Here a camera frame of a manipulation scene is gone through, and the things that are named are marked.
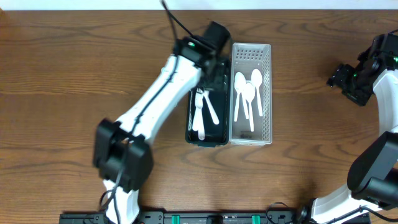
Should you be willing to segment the white plastic spoon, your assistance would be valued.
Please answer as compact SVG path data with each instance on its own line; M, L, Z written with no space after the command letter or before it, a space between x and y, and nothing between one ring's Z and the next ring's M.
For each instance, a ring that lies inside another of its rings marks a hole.
M234 77L234 89L237 93L235 108L234 108L234 122L238 121L239 102L240 102L240 98L242 98L241 93L243 93L245 85L246 85L245 76L241 72L237 72Z
M254 86L251 83L247 82L244 87L243 95L244 95L245 100L248 103L249 125L250 125L251 132L254 131L254 116L253 116L253 110L252 110L252 101L255 96L254 91L255 91Z
M219 121L218 115L216 114L216 111L215 111L215 109L214 109L214 107L213 107L213 105L212 105L212 103L211 103L211 101L210 101L209 94L210 94L210 92L209 92L208 90L205 90L205 91L203 92L203 96L204 96L204 98L205 98L205 100L206 100L206 103L207 103L207 105L208 105L208 109L209 109L209 112L210 112L212 121L213 121L213 123L214 123L215 125L218 125L218 124L220 123L220 121Z
M255 86L255 90L256 90L257 108L258 108L259 116L262 116L262 103L261 103L261 96L260 96L260 86L262 84L262 74L261 74L260 70L254 69L252 71L251 81L252 81L252 84Z
M248 104L247 104L244 93L241 93L241 97L242 97L242 102L243 102L243 110L244 110L245 118L249 119Z

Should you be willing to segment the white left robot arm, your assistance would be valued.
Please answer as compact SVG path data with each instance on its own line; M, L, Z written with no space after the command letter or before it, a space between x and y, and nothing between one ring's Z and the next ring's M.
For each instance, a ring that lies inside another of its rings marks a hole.
M190 91L215 91L226 98L229 60L221 52L230 40L226 27L211 22L203 35L176 39L160 75L138 102L116 121L96 128L93 165L106 187L102 204L113 223L133 223L139 214L139 189L154 158L151 146L175 105Z

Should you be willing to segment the white plastic fork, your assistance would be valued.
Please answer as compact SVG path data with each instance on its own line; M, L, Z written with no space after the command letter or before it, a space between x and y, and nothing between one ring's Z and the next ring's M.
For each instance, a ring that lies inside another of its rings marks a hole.
M199 107L199 114L198 114L198 138L199 140L204 140L205 139L205 129L204 129L204 124L203 124L203 115L202 115L202 108L203 108L203 92L198 89L197 90L200 93L200 107Z
M200 107L200 93L197 91L195 94L195 113L193 116L193 123L192 123L192 130L198 131L198 114L199 114L199 107Z

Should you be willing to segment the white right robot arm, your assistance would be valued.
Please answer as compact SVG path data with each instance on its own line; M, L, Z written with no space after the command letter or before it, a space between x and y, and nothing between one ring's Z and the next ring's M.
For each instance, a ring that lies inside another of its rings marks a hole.
M365 213L397 222L379 214L397 208L397 32L376 36L358 62L339 65L327 85L359 106L374 95L379 137L353 162L345 185L303 207L297 223L361 223Z

